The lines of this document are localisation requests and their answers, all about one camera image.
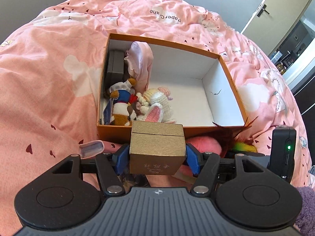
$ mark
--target gold box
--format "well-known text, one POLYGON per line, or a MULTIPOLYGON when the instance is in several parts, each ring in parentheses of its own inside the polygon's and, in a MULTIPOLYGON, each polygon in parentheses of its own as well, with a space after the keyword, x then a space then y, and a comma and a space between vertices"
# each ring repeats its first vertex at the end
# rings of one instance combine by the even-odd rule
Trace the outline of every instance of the gold box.
POLYGON ((134 121, 130 141, 130 173, 174 175, 186 158, 181 124, 134 121))

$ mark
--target red bow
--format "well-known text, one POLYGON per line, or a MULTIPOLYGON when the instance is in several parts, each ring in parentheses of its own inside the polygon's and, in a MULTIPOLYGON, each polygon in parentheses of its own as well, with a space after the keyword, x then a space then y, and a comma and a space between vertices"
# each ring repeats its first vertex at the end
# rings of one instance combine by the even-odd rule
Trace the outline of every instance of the red bow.
POLYGON ((138 100, 138 97, 135 96, 134 94, 131 94, 129 97, 129 103, 132 104, 138 100))

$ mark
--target purple fluffy fabric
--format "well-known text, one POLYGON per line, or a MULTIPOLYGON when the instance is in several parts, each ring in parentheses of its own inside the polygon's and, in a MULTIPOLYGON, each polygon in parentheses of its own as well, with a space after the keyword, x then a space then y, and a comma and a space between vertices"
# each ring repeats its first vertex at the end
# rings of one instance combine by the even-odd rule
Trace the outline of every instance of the purple fluffy fabric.
POLYGON ((296 225, 304 236, 315 235, 315 192, 310 187, 297 187, 302 196, 302 210, 297 217, 296 225))

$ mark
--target bed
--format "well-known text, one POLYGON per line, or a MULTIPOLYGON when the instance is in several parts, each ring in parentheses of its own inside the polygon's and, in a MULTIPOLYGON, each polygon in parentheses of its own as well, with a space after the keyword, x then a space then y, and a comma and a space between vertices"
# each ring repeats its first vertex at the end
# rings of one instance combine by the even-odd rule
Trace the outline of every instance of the bed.
MULTIPOLYGON (((0 45, 0 235, 21 224, 16 193, 72 153, 98 139, 98 90, 109 33, 165 39, 220 54, 249 115, 246 137, 270 154, 272 130, 297 131, 292 184, 315 187, 300 111, 276 67, 220 15, 182 0, 68 0, 42 11, 0 45)), ((96 185, 92 175, 84 178, 96 185)), ((149 177, 152 186, 185 185, 149 177)))

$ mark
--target door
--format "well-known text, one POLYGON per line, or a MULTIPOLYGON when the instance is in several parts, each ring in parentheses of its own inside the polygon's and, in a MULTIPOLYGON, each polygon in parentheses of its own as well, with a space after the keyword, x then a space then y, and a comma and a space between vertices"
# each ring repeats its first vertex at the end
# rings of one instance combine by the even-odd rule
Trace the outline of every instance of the door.
POLYGON ((311 0, 263 0, 242 34, 268 56, 285 39, 311 0))

